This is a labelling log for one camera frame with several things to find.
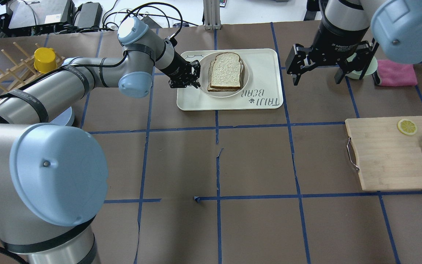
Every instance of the light blue joint cap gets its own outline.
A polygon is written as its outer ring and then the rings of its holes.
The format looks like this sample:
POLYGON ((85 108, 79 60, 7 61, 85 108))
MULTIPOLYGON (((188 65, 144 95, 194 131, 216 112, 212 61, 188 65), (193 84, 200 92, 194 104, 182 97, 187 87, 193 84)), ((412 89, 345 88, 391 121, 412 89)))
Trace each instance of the light blue joint cap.
POLYGON ((104 152, 92 135, 76 127, 27 127, 12 145, 10 172, 24 204, 57 226, 92 219, 107 195, 104 152))
POLYGON ((137 17, 129 17, 118 28, 118 40, 122 45, 128 45, 139 40, 149 30, 146 23, 137 17))
POLYGON ((118 82, 122 94, 142 98, 149 94, 152 87, 152 75, 143 71, 125 74, 118 82))
POLYGON ((404 64, 422 61, 422 0, 387 0, 370 25, 390 60, 404 64))

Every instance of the pink cloth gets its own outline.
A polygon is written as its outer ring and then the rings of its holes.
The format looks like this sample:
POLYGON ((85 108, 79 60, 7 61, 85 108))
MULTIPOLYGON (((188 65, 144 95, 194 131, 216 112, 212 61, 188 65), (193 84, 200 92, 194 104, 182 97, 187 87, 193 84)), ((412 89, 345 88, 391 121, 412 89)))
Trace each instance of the pink cloth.
POLYGON ((377 74, 381 86, 414 86, 418 84, 413 65, 401 65, 391 60, 378 60, 377 74))

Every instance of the white bread slice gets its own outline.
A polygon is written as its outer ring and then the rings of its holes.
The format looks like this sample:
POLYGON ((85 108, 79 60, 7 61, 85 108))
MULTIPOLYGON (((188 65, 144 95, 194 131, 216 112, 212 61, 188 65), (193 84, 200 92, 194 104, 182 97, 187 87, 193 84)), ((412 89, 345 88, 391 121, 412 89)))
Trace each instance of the white bread slice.
POLYGON ((242 88, 243 64, 240 56, 225 52, 216 56, 209 70, 209 92, 231 92, 242 88))

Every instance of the cutting board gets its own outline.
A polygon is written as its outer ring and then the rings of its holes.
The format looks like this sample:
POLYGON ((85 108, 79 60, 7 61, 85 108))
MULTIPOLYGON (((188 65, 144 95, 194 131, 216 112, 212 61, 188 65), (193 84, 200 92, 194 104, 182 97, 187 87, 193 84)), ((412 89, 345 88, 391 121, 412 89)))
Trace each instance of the cutting board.
POLYGON ((345 123, 362 190, 422 189, 422 116, 356 118, 345 123), (397 129, 402 118, 417 124, 415 135, 397 129))

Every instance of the white plate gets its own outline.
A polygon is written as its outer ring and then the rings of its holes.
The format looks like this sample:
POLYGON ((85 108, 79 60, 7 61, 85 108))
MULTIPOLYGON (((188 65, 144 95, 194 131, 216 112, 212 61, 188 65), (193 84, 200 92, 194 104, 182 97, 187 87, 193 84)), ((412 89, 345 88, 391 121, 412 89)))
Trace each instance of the white plate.
POLYGON ((239 90, 236 90, 236 91, 231 91, 231 92, 210 92, 210 91, 208 91, 208 85, 209 85, 209 80, 210 80, 209 69, 210 69, 211 62, 213 62, 216 59, 217 55, 222 54, 222 53, 224 53, 224 52, 211 53, 211 54, 207 55, 206 57, 204 57, 200 60, 201 72, 200 72, 200 77, 198 78, 198 81, 201 84, 200 90, 202 92, 204 92, 205 94, 209 95, 209 96, 217 97, 217 98, 230 97, 230 96, 233 96, 233 95, 236 95, 236 94, 242 92, 242 90, 245 89, 245 85, 248 84, 248 79, 250 79, 250 76, 251 76, 251 72, 248 70, 247 64, 241 58, 241 62, 243 64, 242 88, 239 89, 239 90))

